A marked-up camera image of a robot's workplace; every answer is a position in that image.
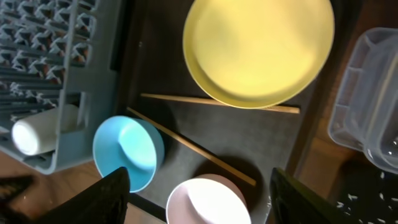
yellow plate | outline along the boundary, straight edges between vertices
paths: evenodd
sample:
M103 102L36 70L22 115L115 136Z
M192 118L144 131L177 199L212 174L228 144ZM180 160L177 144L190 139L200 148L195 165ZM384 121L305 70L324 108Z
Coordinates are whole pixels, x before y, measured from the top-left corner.
M193 79L211 97L263 108L317 76L334 31L329 0L196 0L183 51Z

gray dish rack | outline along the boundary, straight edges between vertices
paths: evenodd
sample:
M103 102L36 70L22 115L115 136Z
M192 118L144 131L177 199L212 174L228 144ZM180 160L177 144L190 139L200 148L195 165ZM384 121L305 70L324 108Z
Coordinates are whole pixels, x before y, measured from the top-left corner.
M114 107L118 74L110 69L122 0L0 1L0 150L51 174L92 160L96 128ZM63 131L63 107L79 106L78 128ZM11 128L59 107L57 148L20 153Z

wooden chopstick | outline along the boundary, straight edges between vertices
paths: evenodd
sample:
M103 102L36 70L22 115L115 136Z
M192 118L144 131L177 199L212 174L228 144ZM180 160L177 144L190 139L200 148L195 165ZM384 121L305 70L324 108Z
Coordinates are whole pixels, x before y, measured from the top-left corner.
M200 155L202 155L206 159L210 160L211 162L214 162L216 165L219 165L220 167L224 168L228 172L234 174L236 177L239 177L240 179L246 181L250 185L256 186L256 181L254 179L252 179L251 177L247 176L246 174L243 174L242 172L238 171L234 167L231 167L230 165L228 165L227 163L225 163L221 159L211 155L209 152L206 152L203 149L201 149L200 147L192 144L190 141L186 140L181 135L179 135L179 134L167 129L166 127L164 127L163 125L161 125L159 123L156 123L155 121L151 120L150 118L144 116L143 114L139 113L138 111L136 111L134 109L131 109L131 108L127 107L127 110L132 112L132 113L134 113L136 116L140 117L141 119L143 119L143 120L145 120L147 122L150 122L157 129L163 131L165 134L169 135L170 137L174 138L175 140L179 141L180 143L186 145L190 149L194 150L195 152L199 153Z
M141 93L141 96L148 97L148 98L162 99L162 100L174 100L174 101L187 102L187 103L201 103L201 104L207 104L207 105L228 106L228 105L225 105L224 103L221 103L214 99L195 98L195 97L186 97L186 96L159 95L159 94L149 94L149 93ZM276 111L276 112L285 112L285 113L293 113L293 114L300 113L300 108L293 107L293 106L270 106L268 108L259 108L257 110Z

pink bowl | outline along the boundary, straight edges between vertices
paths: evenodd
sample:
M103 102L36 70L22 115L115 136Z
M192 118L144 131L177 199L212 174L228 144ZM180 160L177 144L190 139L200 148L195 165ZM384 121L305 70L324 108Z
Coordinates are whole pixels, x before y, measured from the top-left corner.
M176 186L166 206L169 224L250 224L242 192L230 180L205 174Z

black tray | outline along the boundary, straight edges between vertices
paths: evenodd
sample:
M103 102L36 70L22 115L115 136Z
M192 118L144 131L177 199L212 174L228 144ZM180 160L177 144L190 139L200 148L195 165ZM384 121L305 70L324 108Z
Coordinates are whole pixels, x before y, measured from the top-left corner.
M318 78L284 103L301 107L301 114L139 97L139 93L208 97L191 78L183 59L183 25L192 2L135 2L124 49L117 112L132 116L126 107L138 110L256 179L257 186L251 187L163 134L167 150L165 164L148 188L131 194L130 202L165 221L164 208L175 186L200 174L216 173L229 178L242 190L252 222L265 223L271 209L268 184L272 168L281 167L293 175L299 167L362 1L332 1L336 32L330 57Z

